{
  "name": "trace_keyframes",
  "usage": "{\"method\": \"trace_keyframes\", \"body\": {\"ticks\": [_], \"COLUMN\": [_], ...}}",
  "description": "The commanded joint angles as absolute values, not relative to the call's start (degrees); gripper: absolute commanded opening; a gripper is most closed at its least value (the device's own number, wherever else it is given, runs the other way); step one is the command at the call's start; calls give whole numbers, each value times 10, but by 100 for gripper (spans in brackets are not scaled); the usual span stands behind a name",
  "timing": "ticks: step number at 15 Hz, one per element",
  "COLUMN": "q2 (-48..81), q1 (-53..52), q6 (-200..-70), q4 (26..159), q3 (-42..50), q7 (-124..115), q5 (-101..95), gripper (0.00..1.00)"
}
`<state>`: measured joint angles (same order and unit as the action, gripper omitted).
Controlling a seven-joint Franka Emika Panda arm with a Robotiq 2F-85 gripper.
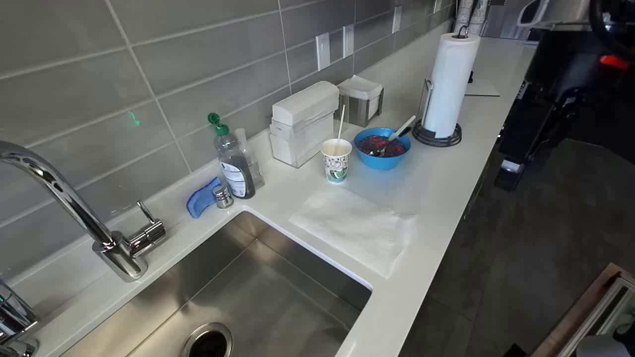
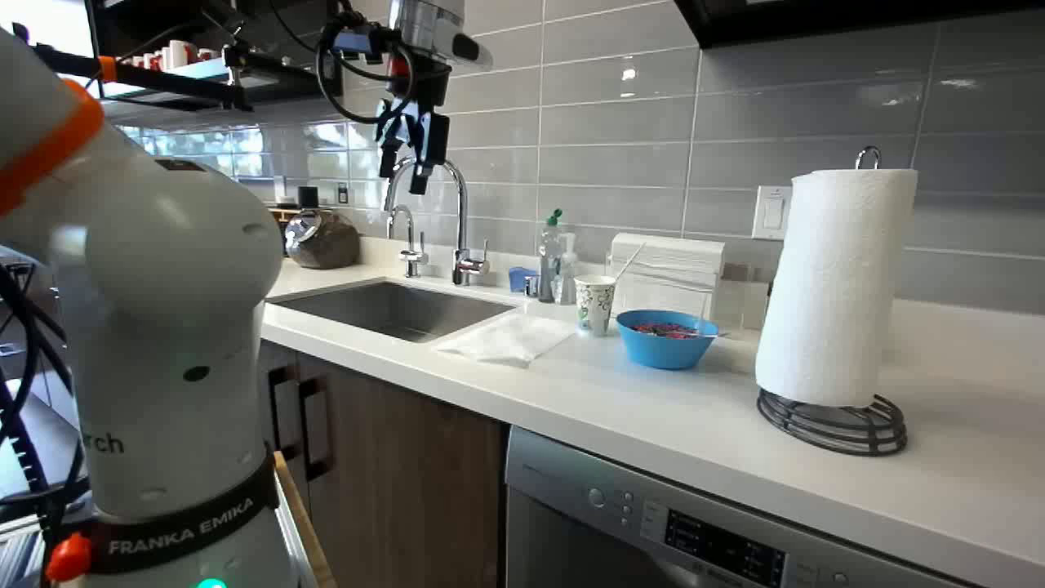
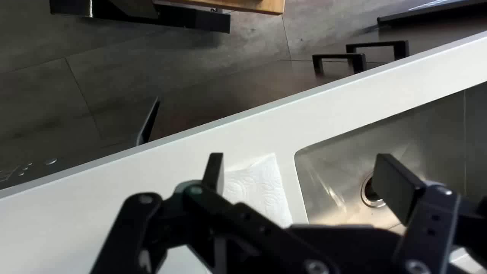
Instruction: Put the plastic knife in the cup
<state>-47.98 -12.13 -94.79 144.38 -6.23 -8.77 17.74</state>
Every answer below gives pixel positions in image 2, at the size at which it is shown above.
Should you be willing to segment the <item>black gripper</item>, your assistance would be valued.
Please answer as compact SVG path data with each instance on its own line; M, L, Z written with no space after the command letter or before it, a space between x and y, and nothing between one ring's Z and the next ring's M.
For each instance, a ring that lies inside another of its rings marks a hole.
M372 54L384 59L382 82L390 87L377 112L379 178L396 172L399 141L421 141L407 192L425 197L432 178L427 141L449 128L437 109L449 99L452 72L457 62L479 64L485 47L461 21L393 21L377 26L370 39Z

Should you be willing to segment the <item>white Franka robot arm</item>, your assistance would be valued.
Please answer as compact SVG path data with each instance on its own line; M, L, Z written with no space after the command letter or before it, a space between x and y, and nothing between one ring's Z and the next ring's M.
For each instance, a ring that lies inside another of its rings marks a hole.
M41 520L45 588L298 588L258 399L267 207L149 156L86 84L0 32L0 238L61 295L95 514Z

